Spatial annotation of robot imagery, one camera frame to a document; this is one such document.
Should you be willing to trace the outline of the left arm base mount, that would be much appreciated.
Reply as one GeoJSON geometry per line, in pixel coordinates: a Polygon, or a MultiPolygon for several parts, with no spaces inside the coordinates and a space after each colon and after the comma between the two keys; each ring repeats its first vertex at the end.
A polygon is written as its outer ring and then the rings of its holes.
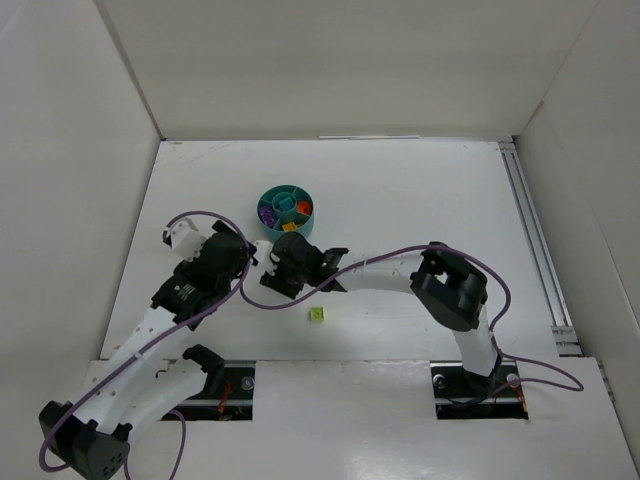
{"type": "Polygon", "coordinates": [[[255,374],[255,362],[227,363],[218,380],[209,376],[202,391],[183,400],[174,410],[187,421],[251,421],[255,374]]]}

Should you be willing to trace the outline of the long purple lego brick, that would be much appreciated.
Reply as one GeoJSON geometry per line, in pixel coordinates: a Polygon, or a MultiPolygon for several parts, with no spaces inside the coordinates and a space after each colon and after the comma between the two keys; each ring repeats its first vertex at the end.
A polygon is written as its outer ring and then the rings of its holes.
{"type": "Polygon", "coordinates": [[[258,209],[260,220],[267,228],[273,228],[278,221],[278,217],[271,205],[264,205],[258,209]]]}

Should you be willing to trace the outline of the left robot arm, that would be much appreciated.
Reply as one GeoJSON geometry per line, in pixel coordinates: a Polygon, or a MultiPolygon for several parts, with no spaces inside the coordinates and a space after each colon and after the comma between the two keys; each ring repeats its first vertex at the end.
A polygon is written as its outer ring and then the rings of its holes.
{"type": "Polygon", "coordinates": [[[174,218],[163,231],[164,243],[181,261],[131,336],[89,387],[41,410],[42,470],[54,471],[46,459],[53,454],[62,469],[84,479],[112,478],[125,466],[144,426],[200,392],[209,379],[221,377],[224,360],[202,345],[185,348],[172,368],[164,362],[240,288],[256,248],[224,216],[215,217],[209,237],[190,217],[174,218]]]}

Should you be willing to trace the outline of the long yellow lego brick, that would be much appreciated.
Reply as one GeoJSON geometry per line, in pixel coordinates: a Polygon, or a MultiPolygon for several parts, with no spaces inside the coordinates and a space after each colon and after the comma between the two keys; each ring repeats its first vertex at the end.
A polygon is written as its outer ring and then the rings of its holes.
{"type": "Polygon", "coordinates": [[[284,232],[291,232],[297,230],[299,227],[299,224],[296,224],[295,222],[289,222],[282,225],[282,230],[284,232]]]}

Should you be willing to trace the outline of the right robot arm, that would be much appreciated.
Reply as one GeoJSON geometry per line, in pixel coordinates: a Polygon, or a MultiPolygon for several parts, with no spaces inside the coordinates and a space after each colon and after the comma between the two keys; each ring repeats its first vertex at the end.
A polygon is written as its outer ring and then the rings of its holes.
{"type": "Polygon", "coordinates": [[[321,292],[389,291],[416,297],[453,333],[462,367],[472,380],[489,382],[500,365],[486,312],[487,277],[440,242],[376,257],[347,248],[325,251],[298,233],[261,245],[260,284],[292,300],[309,286],[321,292]]]}

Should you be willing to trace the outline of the long teal lego brick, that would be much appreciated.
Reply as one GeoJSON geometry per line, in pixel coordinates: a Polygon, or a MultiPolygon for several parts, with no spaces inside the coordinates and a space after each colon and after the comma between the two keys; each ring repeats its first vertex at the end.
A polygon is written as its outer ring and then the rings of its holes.
{"type": "Polygon", "coordinates": [[[291,195],[284,195],[273,200],[273,208],[278,212],[290,212],[296,209],[297,201],[291,195]]]}

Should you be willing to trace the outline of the orange round lego piece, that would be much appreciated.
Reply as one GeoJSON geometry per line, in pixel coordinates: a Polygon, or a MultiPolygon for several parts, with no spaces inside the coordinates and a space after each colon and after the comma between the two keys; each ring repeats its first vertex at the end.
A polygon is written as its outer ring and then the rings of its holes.
{"type": "Polygon", "coordinates": [[[301,214],[310,216],[313,212],[312,204],[307,201],[301,201],[297,204],[297,211],[301,214]]]}

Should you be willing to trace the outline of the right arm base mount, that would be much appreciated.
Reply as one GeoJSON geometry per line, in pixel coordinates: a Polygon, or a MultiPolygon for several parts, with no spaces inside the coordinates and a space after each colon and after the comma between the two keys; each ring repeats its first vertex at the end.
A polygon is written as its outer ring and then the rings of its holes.
{"type": "Polygon", "coordinates": [[[507,386],[494,393],[519,377],[514,362],[503,363],[489,386],[473,385],[460,362],[433,362],[430,371],[438,420],[529,419],[520,386],[507,386]]]}

